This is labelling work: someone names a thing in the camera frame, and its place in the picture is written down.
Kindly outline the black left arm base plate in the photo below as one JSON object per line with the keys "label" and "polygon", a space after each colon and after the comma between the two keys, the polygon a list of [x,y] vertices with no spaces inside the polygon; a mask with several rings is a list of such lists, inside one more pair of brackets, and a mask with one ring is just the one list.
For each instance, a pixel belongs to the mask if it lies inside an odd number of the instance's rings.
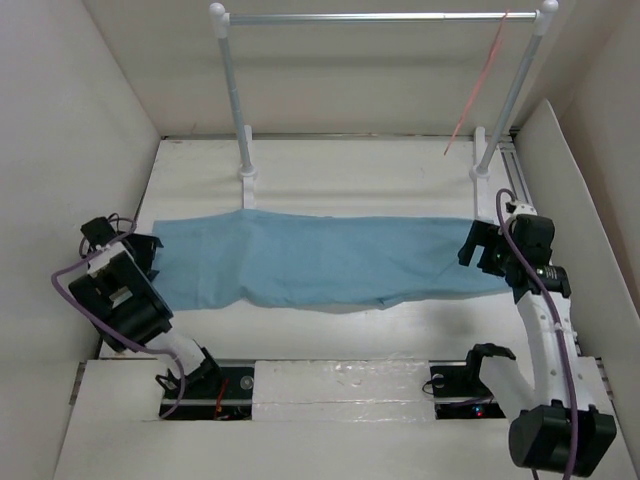
{"label": "black left arm base plate", "polygon": [[157,375],[156,382],[163,389],[159,416],[172,421],[242,421],[252,417],[254,363],[222,362],[223,381],[213,390],[187,390],[179,405],[170,414],[177,399],[175,376],[167,371]]}

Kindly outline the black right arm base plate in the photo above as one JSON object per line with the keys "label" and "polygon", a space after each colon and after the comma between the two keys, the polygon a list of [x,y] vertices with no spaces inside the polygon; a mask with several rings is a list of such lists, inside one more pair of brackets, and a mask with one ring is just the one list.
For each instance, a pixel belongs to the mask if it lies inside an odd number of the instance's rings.
{"label": "black right arm base plate", "polygon": [[464,361],[429,363],[422,391],[434,401],[437,420],[505,419],[488,388],[469,379]]}

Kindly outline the light blue trousers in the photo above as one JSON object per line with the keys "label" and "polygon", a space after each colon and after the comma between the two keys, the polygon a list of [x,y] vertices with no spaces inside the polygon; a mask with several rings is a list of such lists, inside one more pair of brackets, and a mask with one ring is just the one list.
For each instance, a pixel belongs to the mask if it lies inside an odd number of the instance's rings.
{"label": "light blue trousers", "polygon": [[316,217],[241,209],[163,220],[153,285],[174,311],[336,305],[503,293],[504,280],[459,264],[471,222],[451,217]]}

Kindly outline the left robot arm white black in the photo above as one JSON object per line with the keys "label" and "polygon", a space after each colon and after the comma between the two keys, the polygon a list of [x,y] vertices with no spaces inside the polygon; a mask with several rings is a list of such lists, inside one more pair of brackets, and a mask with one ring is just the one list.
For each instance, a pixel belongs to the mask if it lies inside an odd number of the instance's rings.
{"label": "left robot arm white black", "polygon": [[166,392],[216,394],[223,385],[221,368],[206,348],[173,329],[173,312],[152,285],[161,240],[121,231],[116,223],[114,217],[97,217],[81,226],[87,273],[69,284],[71,295],[106,325],[101,336],[114,351],[168,360],[168,373],[156,378]]}

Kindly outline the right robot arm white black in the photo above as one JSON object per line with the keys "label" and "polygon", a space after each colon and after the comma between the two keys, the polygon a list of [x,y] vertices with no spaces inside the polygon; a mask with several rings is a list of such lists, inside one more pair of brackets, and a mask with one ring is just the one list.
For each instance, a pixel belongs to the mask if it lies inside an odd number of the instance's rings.
{"label": "right robot arm white black", "polygon": [[571,288],[566,270],[551,263],[555,226],[519,206],[504,226],[476,220],[458,253],[470,264],[502,277],[524,323],[534,380],[521,374],[513,352],[477,344],[467,354],[462,381],[473,393],[488,390],[509,421],[513,463],[564,478],[591,476],[612,445],[617,427],[598,410],[578,365],[570,321]]}

